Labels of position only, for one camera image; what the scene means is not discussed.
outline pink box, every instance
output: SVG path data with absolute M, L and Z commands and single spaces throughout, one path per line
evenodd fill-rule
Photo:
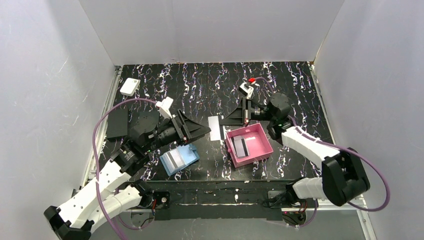
M 231 138 L 235 136 L 243 136 L 249 150 L 249 156 L 237 157 L 236 150 L 231 141 Z M 225 142 L 228 146 L 228 152 L 231 155 L 232 162 L 236 168 L 251 164 L 255 161 L 267 159 L 274 152 L 260 123 L 227 132 Z

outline metal frame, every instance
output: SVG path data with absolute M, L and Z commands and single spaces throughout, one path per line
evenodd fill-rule
M 324 105 L 324 102 L 323 102 L 323 98 L 322 98 L 322 95 L 321 95 L 321 90 L 320 90 L 320 87 L 319 87 L 319 82 L 318 82 L 317 76 L 316 76 L 315 71 L 314 71 L 314 65 L 313 64 L 310 64 L 310 63 L 308 63 L 308 65 L 309 65 L 309 69 L 310 69 L 310 72 L 311 72 L 311 75 L 312 75 L 313 83 L 315 85 L 315 89 L 317 91 L 317 95 L 318 95 L 319 101 L 320 101 L 321 106 L 322 106 L 322 110 L 324 112 L 324 117 L 325 117 L 325 119 L 327 121 L 327 126 L 328 126 L 328 129 L 330 131 L 331 138 L 332 138 L 332 140 L 334 142 L 335 139 L 334 139 L 333 132 L 332 132 L 331 127 L 330 127 L 330 124 L 329 124 L 329 119 L 328 119 L 326 108 L 325 108 L 325 105 Z M 116 67 L 115 77 L 114 77 L 114 79 L 112 81 L 112 84 L 110 86 L 110 90 L 109 90 L 109 93 L 108 93 L 108 96 L 107 96 L 107 99 L 106 99 L 106 104 L 105 104 L 105 107 L 103 109 L 103 113 L 102 114 L 105 114 L 113 106 L 113 103 L 114 103 L 114 100 L 115 100 L 115 96 L 116 96 L 116 92 L 117 92 L 117 89 L 118 89 L 118 84 L 119 84 L 119 82 L 121 80 L 121 73 L 122 73 L 122 67 L 121 66 L 117 66 Z M 97 136 L 96 136 L 96 147 L 97 147 L 97 149 L 99 151 L 99 154 L 101 152 L 100 149 L 101 149 L 102 145 L 104 144 L 104 139 L 105 139 L 107 127 L 108 127 L 108 123 L 107 123 L 107 121 L 104 121 L 100 125 L 100 127 L 98 129 L 98 132 L 97 132 Z M 87 168 L 85 170 L 85 174 L 84 174 L 84 178 L 83 178 L 82 183 L 81 183 L 81 187 L 85 186 L 88 183 L 89 180 L 91 180 L 91 179 L 94 178 L 95 172 L 96 172 L 96 164 L 95 164 L 95 159 L 94 159 L 94 152 L 91 151 L 90 158 L 89 158 L 89 163 L 88 163 Z M 359 197 L 357 197 L 357 198 L 355 198 L 352 201 L 352 203 L 354 203 L 354 204 L 356 204 L 358 206 L 361 206 L 361 207 L 367 207 L 367 204 L 366 204 L 366 202 L 364 200 L 364 197 L 362 195 L 359 196 Z M 350 206 L 349 204 L 345 204 L 345 205 L 343 205 L 341 207 L 335 206 L 334 204 L 332 204 L 328 200 L 319 200 L 318 201 L 318 204 L 319 204 L 319 208 L 317 209 L 318 211 L 340 211 L 340 210 L 356 211 L 357 214 L 358 214 L 358 219 L 359 219 L 360 224 L 362 226 L 362 230 L 363 230 L 365 239 L 366 240 L 376 240 L 377 239 L 376 238 L 376 235 L 374 233 L 374 229 L 373 229 L 373 226 L 371 224 L 370 218 L 369 218 L 368 213 L 366 211 L 358 210 L 358 209 Z M 313 211 L 314 209 L 313 208 L 308 208 L 307 210 L 308 211 Z M 129 209 L 127 212 L 132 212 L 132 213 L 149 213 L 150 211 L 151 211 L 150 209 Z M 293 208 L 282 208 L 281 211 L 282 212 L 295 212 L 295 211 L 297 211 L 297 209 L 293 209 Z

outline black rectangular object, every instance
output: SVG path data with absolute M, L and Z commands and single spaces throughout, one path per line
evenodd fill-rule
M 128 108 L 116 109 L 107 118 L 106 137 L 108 140 L 128 135 Z

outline black marble tabletop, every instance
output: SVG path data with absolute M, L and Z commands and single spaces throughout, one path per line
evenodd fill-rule
M 249 78 L 265 77 L 273 88 L 286 94 L 293 108 L 297 124 L 309 134 L 331 142 L 331 135 L 306 62 L 233 62 L 233 63 L 179 63 L 125 65 L 116 92 L 114 105 L 129 98 L 148 98 L 161 101 L 174 99 L 172 109 L 181 109 L 189 118 L 208 126 L 208 117 L 228 115 L 238 105 L 241 93 L 238 86 Z M 127 78 L 140 79 L 139 89 L 132 97 L 121 95 L 119 88 Z M 257 81 L 255 95 L 266 104 L 272 91 Z M 154 110 L 150 103 L 136 102 L 129 108 L 129 127 L 140 112 Z M 265 132 L 267 122 L 261 123 Z M 163 153 L 176 146 L 162 147 L 153 152 L 146 168 L 134 180 L 291 180 L 302 176 L 319 176 L 320 170 L 294 150 L 270 140 L 273 154 L 269 159 L 235 168 L 226 152 L 225 142 L 211 141 L 209 134 L 193 144 L 200 160 L 172 176 L 168 176 L 159 159 Z M 121 141 L 105 139 L 100 156 L 101 167 Z

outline cable connector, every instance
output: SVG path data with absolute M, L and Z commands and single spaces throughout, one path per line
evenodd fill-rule
M 159 108 L 159 113 L 162 117 L 166 118 L 166 119 L 172 119 L 173 116 L 170 113 L 170 107 L 173 103 L 173 99 L 170 97 L 166 97 L 163 101 L 158 101 L 156 103 L 156 107 Z

